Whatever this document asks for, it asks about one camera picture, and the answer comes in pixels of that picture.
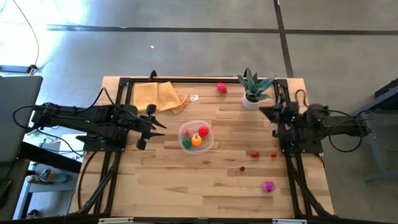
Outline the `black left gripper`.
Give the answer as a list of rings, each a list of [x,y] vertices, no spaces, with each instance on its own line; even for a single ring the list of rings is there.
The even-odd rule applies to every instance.
[[[146,114],[140,115],[140,125],[141,125],[141,136],[137,140],[136,147],[140,150],[144,150],[146,148],[146,139],[151,139],[157,136],[165,136],[165,134],[162,133],[151,133],[151,129],[155,129],[155,126],[165,128],[167,129],[166,126],[158,122],[153,116],[153,114],[156,111],[156,105],[154,104],[149,104],[147,105],[146,108]]]

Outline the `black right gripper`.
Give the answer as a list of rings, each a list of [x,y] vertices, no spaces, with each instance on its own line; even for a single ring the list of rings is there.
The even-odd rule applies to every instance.
[[[285,126],[293,125],[295,119],[299,116],[299,103],[298,101],[288,101],[287,96],[280,93],[275,106],[261,106],[259,110],[264,113],[270,122],[277,124],[273,136],[279,137],[282,135]]]

